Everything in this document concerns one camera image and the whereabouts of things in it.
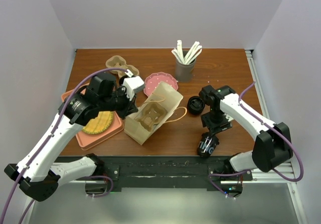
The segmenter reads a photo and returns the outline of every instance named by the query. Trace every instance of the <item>scalloped pink plate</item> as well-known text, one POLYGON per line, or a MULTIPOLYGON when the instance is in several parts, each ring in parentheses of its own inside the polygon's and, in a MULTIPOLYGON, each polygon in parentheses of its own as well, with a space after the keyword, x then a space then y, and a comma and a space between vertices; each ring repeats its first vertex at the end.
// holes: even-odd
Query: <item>scalloped pink plate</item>
POLYGON ((168 73, 157 72, 157 73, 151 74, 145 79, 144 93, 147 96, 150 96, 151 93, 154 91, 154 89, 159 85, 161 81, 168 83, 175 90, 179 89, 179 86, 177 85, 177 81, 175 78, 173 78, 173 76, 171 76, 168 73))

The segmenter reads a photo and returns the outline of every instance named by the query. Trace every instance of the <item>gray wall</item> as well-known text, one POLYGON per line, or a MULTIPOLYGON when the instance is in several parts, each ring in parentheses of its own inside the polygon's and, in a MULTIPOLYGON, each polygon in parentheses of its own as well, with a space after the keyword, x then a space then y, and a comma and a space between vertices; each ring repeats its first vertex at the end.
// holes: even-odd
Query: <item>gray wall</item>
POLYGON ((320 36, 321 0, 283 0, 254 51, 270 116, 289 125, 303 159, 297 185, 311 224, 321 219, 320 36))
MULTIPOLYGON (((32 149, 59 106, 73 48, 49 0, 0 0, 0 210, 13 185, 2 171, 32 149)), ((5 223, 18 223, 26 197, 16 190, 5 223)))
POLYGON ((50 0, 75 48, 253 49, 282 0, 50 0))

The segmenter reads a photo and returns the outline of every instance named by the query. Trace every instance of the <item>open bag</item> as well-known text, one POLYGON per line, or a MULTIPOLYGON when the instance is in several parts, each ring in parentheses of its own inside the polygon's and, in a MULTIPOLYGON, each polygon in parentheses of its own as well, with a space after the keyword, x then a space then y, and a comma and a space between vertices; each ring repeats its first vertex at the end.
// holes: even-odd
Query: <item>open bag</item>
POLYGON ((124 129, 125 133, 131 136, 140 145, 142 145, 156 130, 158 130, 168 120, 170 116, 172 116, 182 99, 183 96, 175 89, 173 89, 172 86, 165 82, 160 82, 157 88, 147 98, 147 100, 138 108, 138 112, 126 117, 124 129), (137 121, 137 119, 142 115, 143 108, 149 102, 157 102, 167 112, 162 120, 158 124, 153 126, 151 131, 148 131, 141 125, 139 121, 137 121))

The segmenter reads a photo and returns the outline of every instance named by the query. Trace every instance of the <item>brown wooden tabletop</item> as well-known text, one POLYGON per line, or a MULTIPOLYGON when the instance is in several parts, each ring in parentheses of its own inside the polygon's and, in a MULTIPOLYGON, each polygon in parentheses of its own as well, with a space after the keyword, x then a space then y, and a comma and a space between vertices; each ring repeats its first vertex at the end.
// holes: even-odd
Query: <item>brown wooden tabletop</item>
MULTIPOLYGON (((154 72, 166 72, 174 76, 175 58, 170 49, 79 49, 67 90, 72 90, 90 73, 105 68, 106 60, 114 55, 122 56, 127 64, 138 68, 143 80, 154 72)), ((243 49, 203 49, 197 57, 193 74, 192 81, 178 83, 178 91, 184 96, 180 106, 186 106, 188 99, 198 95, 206 85, 214 88, 228 85, 240 94, 253 81, 243 49)), ((140 106, 146 99, 144 93, 140 92, 136 105, 140 106)), ((261 113, 255 88, 247 92, 244 100, 261 113)), ((171 119, 176 119, 182 114, 181 111, 174 113, 171 119)), ((74 137, 61 155, 196 155, 201 135, 206 131, 200 117, 187 114, 177 122, 163 125, 142 146, 122 131, 87 151, 79 147, 74 137)), ((212 155, 234 155, 249 151, 254 145, 250 135, 236 121, 233 121, 233 128, 219 133, 217 137, 220 145, 212 155)))

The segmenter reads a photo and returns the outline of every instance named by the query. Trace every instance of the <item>purple cable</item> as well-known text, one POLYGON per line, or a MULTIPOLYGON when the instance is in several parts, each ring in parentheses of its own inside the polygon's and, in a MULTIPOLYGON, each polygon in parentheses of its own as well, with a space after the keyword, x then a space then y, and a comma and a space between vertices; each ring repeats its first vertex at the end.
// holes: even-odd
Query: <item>purple cable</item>
POLYGON ((276 169, 273 169, 275 173, 277 173, 279 176, 281 176, 283 179, 287 180, 287 181, 291 181, 291 182, 297 182, 302 180, 303 178, 303 174, 304 174, 304 170, 303 170, 303 163, 302 160, 298 154, 298 151, 296 150, 296 148, 293 146, 293 144, 280 132, 278 132, 277 130, 275 130, 273 127, 269 126, 267 123, 264 123, 262 119, 260 119, 258 116, 256 116, 254 113, 252 113, 250 110, 248 110, 246 107, 243 106, 243 104, 241 103, 241 100, 243 98, 243 95, 251 88, 253 87, 255 84, 255 82, 253 82, 250 86, 248 86, 239 96, 239 104, 240 106, 247 112, 249 113, 252 117, 254 117, 255 119, 257 119, 258 121, 260 121, 264 126, 266 126, 267 128, 269 128, 271 131, 273 131, 276 135, 278 135, 281 139, 283 139, 283 141, 285 141, 289 147, 292 149, 293 153, 295 154, 297 161, 299 163, 299 167, 300 167, 300 174, 298 178, 288 178, 285 175, 283 175, 282 173, 280 173, 279 171, 277 171, 276 169))
POLYGON ((104 193, 101 194, 101 195, 89 195, 89 196, 91 196, 91 197, 93 197, 93 198, 103 197, 103 196, 108 195, 108 194, 112 191, 112 189, 114 188, 114 182, 113 182, 112 179, 111 179, 110 177, 108 177, 108 176, 96 175, 96 176, 87 176, 87 177, 85 177, 85 179, 95 179, 95 178, 104 178, 104 179, 109 180, 109 181, 110 181, 110 189, 109 189, 108 191, 104 192, 104 193))
POLYGON ((238 176, 238 175, 242 175, 245 174, 246 172, 248 172, 250 170, 242 170, 240 172, 237 173, 233 173, 233 174, 209 174, 209 179, 211 184, 218 189, 220 192, 222 192, 224 195, 230 197, 230 198, 234 198, 233 196, 229 195, 228 193, 225 193, 217 184, 215 184, 212 180, 211 180, 211 176, 218 176, 218 177, 232 177, 232 176, 238 176))
MULTIPOLYGON (((67 108, 67 105, 68 103, 70 102, 71 98, 73 97, 73 95, 76 93, 76 91, 78 91, 78 89, 88 80, 90 79, 91 77, 97 75, 98 73, 101 73, 101 72, 107 72, 107 71, 112 71, 112 70, 119 70, 119 71, 124 71, 126 72, 127 70, 125 69, 122 69, 122 68, 116 68, 116 67, 113 67, 113 68, 105 68, 105 69, 102 69, 102 70, 99 70, 97 72, 94 72, 92 74, 90 74, 89 76, 85 77, 75 88, 74 90, 71 92, 71 94, 68 96, 63 108, 61 109, 61 112, 60 112, 60 115, 57 119, 57 122, 55 123, 53 129, 51 130, 51 134, 54 134, 62 117, 63 117, 63 113, 65 112, 66 108, 67 108)), ((46 137, 46 139, 43 141, 43 143, 41 144, 41 146, 36 150, 36 152, 31 156, 31 158, 29 159, 29 161, 26 163, 26 166, 30 166, 30 164, 33 162, 33 160, 38 156, 38 154, 42 151, 42 149, 44 148, 44 146, 48 143, 48 141, 50 140, 51 138, 51 135, 48 135, 46 137)), ((7 209, 9 207, 9 204, 10 204, 10 201, 12 199, 12 196, 14 195, 14 192, 15 192, 15 189, 22 177, 22 175, 24 174, 24 172, 26 171, 26 168, 22 169, 20 174, 18 175, 18 177, 16 178, 15 180, 15 183, 9 193, 9 196, 7 198, 7 201, 5 203, 5 206, 3 208, 3 211, 2 211, 2 214, 1 214, 1 217, 0 217, 0 224, 3 224, 4 223, 4 220, 5 220, 5 215, 6 215, 6 212, 7 212, 7 209)))
POLYGON ((34 200, 34 199, 32 199, 32 200, 30 201, 30 203, 29 203, 29 204, 28 204, 28 206, 26 207, 26 209, 25 209, 24 213, 22 214, 22 216, 21 216, 20 221, 19 221, 19 223, 18 223, 18 224, 21 224, 21 223, 23 222, 23 220, 24 220, 24 218, 25 218, 25 216, 26 216, 26 214, 27 214, 28 210, 30 209, 30 207, 32 206, 32 204, 33 204, 34 202, 35 202, 35 200, 34 200))

